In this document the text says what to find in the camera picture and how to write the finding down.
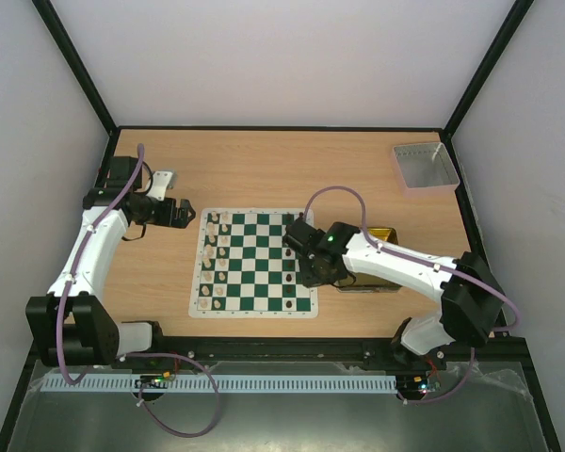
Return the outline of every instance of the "wooden table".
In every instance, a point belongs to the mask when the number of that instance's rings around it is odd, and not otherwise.
[[[468,243],[454,195],[403,198],[389,152],[397,144],[439,141],[435,133],[123,130],[116,155],[144,143],[153,170],[177,170],[173,198],[206,207],[303,207],[319,188],[350,186],[367,206],[369,226],[397,229],[402,246],[461,256]],[[345,192],[313,205],[315,226],[358,225],[360,205]],[[434,309],[403,288],[397,294],[340,294],[318,288],[314,319],[201,319],[188,316],[199,221],[187,229],[149,226],[142,240],[121,243],[105,285],[116,321],[157,320],[167,335],[388,337],[408,316]],[[128,235],[137,234],[136,227]]]

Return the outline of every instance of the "cable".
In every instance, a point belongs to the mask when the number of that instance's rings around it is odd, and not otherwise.
[[[494,289],[490,285],[484,283],[481,280],[478,280],[477,278],[472,277],[471,275],[467,275],[463,271],[456,270],[455,268],[450,268],[449,266],[442,266],[442,265],[439,265],[437,263],[432,263],[432,262],[430,262],[426,259],[421,259],[420,257],[411,256],[411,255],[405,254],[401,251],[391,250],[390,248],[387,248],[385,246],[385,242],[375,240],[370,235],[370,233],[368,232],[368,228],[366,227],[366,204],[364,203],[364,199],[363,199],[362,196],[360,196],[360,194],[357,191],[353,190],[352,188],[349,188],[347,186],[327,186],[325,188],[322,188],[322,189],[316,191],[316,193],[314,195],[312,195],[312,198],[310,198],[310,200],[306,204],[305,212],[304,212],[303,216],[305,216],[307,218],[308,211],[310,210],[310,206],[312,205],[312,202],[314,202],[314,200],[319,195],[321,195],[322,193],[325,193],[327,191],[331,191],[331,190],[346,191],[348,193],[351,193],[352,195],[354,195],[358,199],[358,201],[360,202],[360,206],[362,208],[362,226],[361,226],[361,229],[362,229],[362,232],[364,234],[364,238],[366,239],[366,241],[370,245],[373,246],[373,248],[375,248],[375,250],[386,252],[387,254],[390,254],[394,257],[398,257],[400,259],[405,259],[407,261],[411,261],[411,262],[414,262],[416,264],[420,264],[422,266],[428,266],[430,268],[434,268],[436,266],[439,266],[440,270],[443,270],[447,273],[450,273],[451,275],[462,278],[465,281],[468,281],[469,283],[472,283],[472,284],[476,285],[477,287],[480,287],[481,289],[485,290],[489,294],[500,299],[502,302],[504,302],[506,305],[508,305],[508,307],[512,310],[512,312],[515,315],[515,321],[512,324],[507,325],[506,327],[495,327],[493,329],[493,331],[511,331],[514,328],[517,328],[519,326],[519,324],[521,323],[521,313],[519,312],[519,309],[517,308],[517,306],[509,298],[507,298],[506,295],[497,291],[496,289]]]
[[[154,415],[154,413],[151,411],[151,409],[148,407],[148,405],[142,398],[142,393],[144,392],[146,383],[140,386],[140,389],[138,390],[138,399],[139,399],[138,405],[141,406],[144,409],[144,411],[146,411],[151,416],[151,419],[153,419],[153,422],[155,422],[159,428],[163,429],[170,435],[177,436],[179,438],[198,438],[206,433],[209,433],[218,424],[219,419],[221,417],[221,400],[218,390],[218,384],[216,383],[216,380],[211,375],[211,373],[201,364],[197,363],[194,360],[191,360],[190,358],[187,358],[186,356],[178,355],[176,353],[127,353],[124,356],[125,357],[129,356],[133,358],[173,358],[174,360],[186,361],[187,363],[191,363],[199,370],[201,370],[203,374],[205,374],[205,376],[209,378],[209,381],[211,382],[211,386],[214,388],[214,394],[216,395],[216,409],[207,427],[201,431],[198,431],[197,433],[183,433],[182,431],[174,430],[173,428],[166,426],[163,422],[157,419],[157,416]]]
[[[125,184],[125,186],[121,189],[119,195],[115,197],[115,199],[109,204],[106,209],[90,224],[86,234],[82,238],[82,241],[79,244],[79,248],[73,257],[72,267],[69,270],[69,274],[73,278],[75,272],[77,271],[77,267],[82,259],[82,254],[84,253],[84,249],[88,244],[90,238],[94,230],[98,227],[98,225],[105,219],[105,217],[111,212],[117,204],[123,199],[123,197],[127,194],[127,192],[132,187],[132,184],[136,180],[140,169],[142,168],[142,162],[144,161],[144,145],[139,143],[137,146],[138,152],[138,162],[134,171],[132,171],[132,175],[130,179]],[[65,322],[65,306],[67,304],[67,297],[71,292],[73,282],[67,281],[65,282],[65,287],[63,288],[63,294],[60,297],[60,301],[58,302],[58,311],[56,312],[56,358],[58,360],[58,368],[60,369],[60,373],[63,376],[63,379],[67,382],[67,384],[75,385],[79,383],[85,376],[86,373],[89,371],[89,367],[84,370],[77,379],[72,379],[71,375],[69,375],[69,371],[67,370],[67,365],[65,364],[65,352],[63,350],[63,324]]]
[[[151,167],[149,167],[147,162],[142,162],[142,166],[147,170],[147,174],[149,175],[149,187],[144,191],[137,191],[138,195],[146,195],[151,191],[151,188],[153,188],[153,172],[151,171]]]
[[[467,367],[466,372],[462,376],[462,379],[460,379],[460,381],[458,382],[458,384],[454,388],[452,388],[447,393],[440,395],[439,397],[428,398],[428,399],[425,399],[425,400],[422,400],[422,399],[421,400],[408,400],[407,398],[404,398],[404,396],[399,391],[397,392],[397,396],[402,401],[402,403],[404,403],[404,405],[425,405],[425,404],[428,404],[428,403],[441,402],[442,400],[446,400],[447,398],[454,395],[462,386],[464,386],[464,383],[466,383],[466,381],[468,380],[469,375],[471,375],[471,371],[473,370],[474,364],[475,364],[475,349],[471,348],[471,359],[469,360],[469,366]]]

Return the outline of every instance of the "chess square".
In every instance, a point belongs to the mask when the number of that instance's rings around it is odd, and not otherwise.
[[[266,284],[256,284],[254,285],[255,287],[255,297],[267,297],[267,283]]]
[[[238,311],[241,307],[240,297],[226,298],[226,311]]]
[[[243,248],[255,247],[255,245],[256,245],[255,235],[249,235],[245,237],[245,240],[243,240]]]
[[[265,235],[258,235],[255,237],[255,244],[258,248],[267,248],[269,243],[269,237]]]
[[[294,284],[285,282],[282,285],[282,296],[288,298],[294,298],[296,296],[295,290],[296,290],[296,286]]]
[[[228,272],[218,271],[214,272],[214,284],[225,284],[228,282]]]
[[[216,238],[218,242],[218,248],[228,248],[230,247],[230,236],[229,235],[218,235]]]
[[[297,268],[297,261],[292,261],[290,259],[283,259],[282,260],[282,271],[290,271],[294,272],[299,270]]]
[[[220,224],[218,228],[218,235],[230,235],[231,226],[228,224]]]
[[[268,259],[270,252],[268,248],[256,248],[255,249],[255,259]]]
[[[269,228],[269,235],[279,235],[279,236],[283,236],[283,226],[281,226],[280,224],[277,225],[270,225]]]
[[[225,311],[226,310],[226,299],[212,299],[211,310],[212,311]]]
[[[270,248],[268,249],[267,253],[268,259],[282,259],[283,258],[283,249],[282,248]]]
[[[228,273],[226,273],[226,283],[228,283],[228,284],[241,284],[241,275],[242,275],[242,272],[240,272],[240,271],[230,271],[229,270]]]
[[[241,283],[243,283],[243,284],[255,284],[255,272],[254,271],[243,271],[241,273]]]
[[[284,299],[282,301],[282,310],[283,311],[296,311],[297,304],[294,299]]]
[[[312,307],[310,299],[297,299],[297,311],[309,312]]]
[[[230,248],[218,247],[215,251],[214,257],[216,257],[216,259],[230,259]]]
[[[267,283],[268,284],[282,284],[283,283],[283,274],[280,271],[269,271],[267,274]]]
[[[228,271],[228,259],[216,259],[216,271]]]
[[[245,230],[243,232],[243,235],[247,236],[247,235],[256,235],[257,231],[257,225],[255,224],[245,224]]]
[[[281,236],[271,236],[268,237],[268,246],[270,248],[282,248],[283,247],[283,238]]]
[[[245,243],[245,237],[243,235],[232,235],[230,237],[231,247],[242,247]]]
[[[281,259],[269,259],[267,261],[267,269],[269,271],[283,271],[283,260]]]
[[[283,299],[267,299],[267,309],[270,312],[278,312],[283,310]]]
[[[241,297],[253,297],[255,294],[255,285],[251,284],[241,284]]]
[[[255,259],[244,259],[241,262],[241,270],[255,271]]]
[[[272,214],[270,215],[270,225],[282,225],[283,224],[283,216],[281,214]]]
[[[270,235],[270,227],[267,224],[258,224],[256,226],[256,233],[258,235]]]
[[[215,273],[213,271],[201,272],[201,283],[212,283],[214,281]]]
[[[241,297],[241,311],[253,311],[253,297]]]
[[[243,249],[242,248],[229,248],[228,249],[228,257],[229,259],[242,259],[243,258]]]
[[[228,287],[228,284],[224,284],[224,283],[214,284],[214,291],[212,292],[212,297],[214,297],[215,299],[226,297],[226,287]]]
[[[245,233],[245,225],[244,224],[233,224],[230,227],[231,235],[243,235]]]
[[[255,270],[256,271],[268,271],[268,260],[267,259],[256,259],[255,260]]]
[[[311,289],[301,285],[301,282],[298,282],[295,286],[295,296],[298,299],[308,299],[312,293],[310,292]]]
[[[211,297],[214,293],[214,285],[209,283],[201,284],[199,287],[199,296],[200,297]]]
[[[228,261],[228,270],[229,271],[241,271],[243,269],[243,260],[242,259],[231,259]]]
[[[229,214],[228,212],[221,212],[219,214],[219,224],[231,224],[232,222],[233,222],[232,214]]]
[[[283,297],[283,287],[279,284],[271,284],[267,288],[267,297],[271,298],[279,298]]]
[[[241,284],[228,284],[226,286],[226,297],[240,297]]]
[[[201,261],[201,270],[203,270],[203,271],[213,270],[215,264],[216,264],[216,259],[208,259],[206,261],[202,260]]]
[[[267,311],[267,298],[260,297],[253,299],[253,311]]]
[[[267,284],[267,280],[268,280],[267,271],[256,271],[255,272],[255,283],[256,284]]]
[[[255,259],[255,248],[244,248],[243,259]]]

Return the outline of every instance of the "white wall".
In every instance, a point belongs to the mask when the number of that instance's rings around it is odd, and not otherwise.
[[[455,146],[565,450],[565,0],[534,3]]]
[[[512,0],[54,0],[117,124],[443,127]]]
[[[0,427],[46,293],[79,227],[106,133],[28,0],[0,1]]]

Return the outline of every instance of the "black frame edge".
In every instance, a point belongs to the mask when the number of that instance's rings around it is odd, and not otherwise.
[[[475,98],[481,91],[481,88],[486,83],[486,80],[492,73],[492,70],[500,56],[509,45],[510,39],[517,31],[519,24],[524,19],[525,15],[529,11],[529,7],[534,3],[534,0],[516,0],[512,5],[510,11],[507,14],[507,18],[500,26],[498,33],[494,37],[492,44],[488,48],[486,55],[479,63],[473,78],[469,82],[467,89],[462,94],[452,116],[448,120],[447,125],[444,128],[444,133],[452,137],[458,130],[460,123],[466,116],[469,108],[475,101]]]
[[[104,186],[106,175],[109,172],[109,165],[111,163],[111,158],[115,154],[117,149],[117,143],[120,140],[120,127],[117,127],[113,134],[109,136],[109,141],[106,143],[105,154],[103,155],[103,161],[101,162],[101,167],[98,169],[98,175],[96,176],[96,182],[94,186]]]
[[[101,97],[98,89],[94,85],[94,82],[90,78],[90,75],[84,66],[82,58],[75,50],[72,40],[65,30],[65,26],[60,21],[53,4],[50,0],[32,0],[32,3],[36,7],[38,14],[44,21],[46,28],[55,40],[56,45],[60,49],[61,54],[69,64],[73,75],[77,79],[79,86],[86,94],[88,101],[92,105],[96,116],[103,124],[106,132],[111,135],[116,129],[115,122],[111,117],[108,109],[106,108],[105,102]]]
[[[441,134],[440,127],[350,127],[350,126],[301,126],[301,125],[122,125],[121,130],[212,130],[245,132],[434,132]]]
[[[15,391],[8,405],[7,415],[5,416],[2,428],[0,428],[0,452],[7,452],[8,445],[10,444],[10,439],[14,433],[15,426],[17,425],[17,420],[19,418],[19,412],[23,406],[25,396],[27,395],[27,388],[29,382],[31,381],[31,376],[34,371],[34,365],[39,355],[32,345],[29,352],[27,353],[27,358],[25,359],[25,364],[21,370],[21,375],[17,381],[17,386],[15,386]]]

